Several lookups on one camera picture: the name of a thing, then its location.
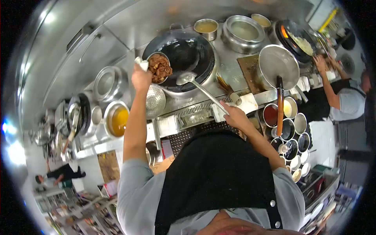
strainer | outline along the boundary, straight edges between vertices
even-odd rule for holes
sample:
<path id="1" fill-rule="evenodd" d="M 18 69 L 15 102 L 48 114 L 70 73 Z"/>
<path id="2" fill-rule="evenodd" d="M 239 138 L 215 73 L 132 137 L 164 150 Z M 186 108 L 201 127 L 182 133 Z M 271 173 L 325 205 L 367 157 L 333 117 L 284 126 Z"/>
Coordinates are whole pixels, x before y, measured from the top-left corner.
<path id="1" fill-rule="evenodd" d="M 146 95 L 146 119 L 152 120 L 157 149 L 162 149 L 157 117 L 166 106 L 166 96 L 161 88 L 151 85 Z"/>

red sauce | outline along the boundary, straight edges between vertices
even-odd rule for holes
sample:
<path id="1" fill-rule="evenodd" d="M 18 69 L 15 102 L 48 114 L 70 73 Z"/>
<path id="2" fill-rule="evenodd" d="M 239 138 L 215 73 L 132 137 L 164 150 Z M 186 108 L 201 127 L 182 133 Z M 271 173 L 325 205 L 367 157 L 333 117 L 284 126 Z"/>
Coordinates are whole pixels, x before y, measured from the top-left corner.
<path id="1" fill-rule="evenodd" d="M 264 109 L 264 120 L 269 126 L 275 126 L 278 119 L 278 109 L 275 106 L 268 106 Z"/>

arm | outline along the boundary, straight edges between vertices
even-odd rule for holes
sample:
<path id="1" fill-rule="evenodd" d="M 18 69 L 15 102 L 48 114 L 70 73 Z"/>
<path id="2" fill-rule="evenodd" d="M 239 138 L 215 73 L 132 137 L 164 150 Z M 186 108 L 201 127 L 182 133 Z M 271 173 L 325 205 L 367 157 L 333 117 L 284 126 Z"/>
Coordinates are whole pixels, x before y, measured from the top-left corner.
<path id="1" fill-rule="evenodd" d="M 325 60 L 322 56 L 316 56 L 313 58 L 315 61 L 317 70 L 320 73 L 321 78 L 323 79 L 323 87 L 324 92 L 326 95 L 326 99 L 328 100 L 328 103 L 331 107 L 340 109 L 340 97 L 339 95 L 336 95 L 333 91 L 332 86 L 330 85 L 330 82 L 326 76 L 326 70 L 325 70 Z"/>
<path id="2" fill-rule="evenodd" d="M 53 183 L 53 186 L 58 185 L 58 183 L 60 183 L 60 182 L 62 181 L 63 178 L 64 178 L 64 175 L 61 174 L 61 175 L 59 176 L 59 178 Z"/>
<path id="3" fill-rule="evenodd" d="M 350 79 L 350 77 L 347 75 L 347 73 L 345 71 L 343 71 L 343 69 L 341 68 L 340 64 L 338 62 L 336 62 L 335 59 L 333 59 L 332 57 L 328 57 L 327 61 L 329 63 L 331 63 L 332 66 L 333 66 L 333 68 L 335 68 L 338 71 L 338 73 L 340 74 L 341 79 L 343 79 L 343 80 Z"/>
<path id="4" fill-rule="evenodd" d="M 47 157 L 47 173 L 50 173 L 51 170 L 50 170 L 50 165 L 48 164 L 48 157 Z"/>
<path id="5" fill-rule="evenodd" d="M 254 149 L 269 159 L 271 170 L 279 167 L 285 168 L 285 162 L 279 157 L 278 152 L 273 146 L 257 131 L 253 124 L 248 120 L 246 114 L 238 107 L 228 106 L 223 101 L 221 105 L 229 112 L 224 115 L 228 125 L 240 129 L 250 140 Z"/>
<path id="6" fill-rule="evenodd" d="M 136 96 L 124 131 L 123 162 L 129 159 L 140 159 L 147 163 L 145 151 L 147 133 L 146 94 L 151 82 L 151 72 L 144 72 L 138 64 L 135 64 L 132 83 L 136 90 Z"/>

wooden cutting board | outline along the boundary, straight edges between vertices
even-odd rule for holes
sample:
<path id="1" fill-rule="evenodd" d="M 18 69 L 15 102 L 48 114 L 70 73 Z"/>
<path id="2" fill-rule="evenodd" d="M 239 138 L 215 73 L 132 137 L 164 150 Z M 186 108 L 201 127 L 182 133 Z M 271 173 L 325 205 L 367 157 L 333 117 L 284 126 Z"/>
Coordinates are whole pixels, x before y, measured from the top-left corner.
<path id="1" fill-rule="evenodd" d="M 265 91 L 263 86 L 259 84 L 257 76 L 258 55 L 238 58 L 237 60 L 252 94 L 255 95 Z"/>
<path id="2" fill-rule="evenodd" d="M 120 169 L 116 158 L 116 152 L 113 150 L 98 154 L 97 156 L 103 181 L 108 183 L 112 180 L 120 179 Z"/>

black wok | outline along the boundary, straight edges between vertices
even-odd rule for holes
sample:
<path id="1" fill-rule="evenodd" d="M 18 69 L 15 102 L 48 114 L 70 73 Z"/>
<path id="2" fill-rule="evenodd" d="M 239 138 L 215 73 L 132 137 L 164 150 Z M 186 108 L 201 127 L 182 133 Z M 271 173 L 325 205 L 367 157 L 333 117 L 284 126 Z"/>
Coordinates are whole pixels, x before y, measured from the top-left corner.
<path id="1" fill-rule="evenodd" d="M 172 75 L 160 86 L 172 92 L 186 92 L 195 89 L 192 83 L 176 84 L 179 74 L 192 71 L 196 81 L 203 83 L 214 67 L 214 52 L 210 43 L 200 34 L 181 29 L 171 29 L 155 37 L 145 48 L 143 59 L 153 52 L 163 52 L 170 60 Z"/>

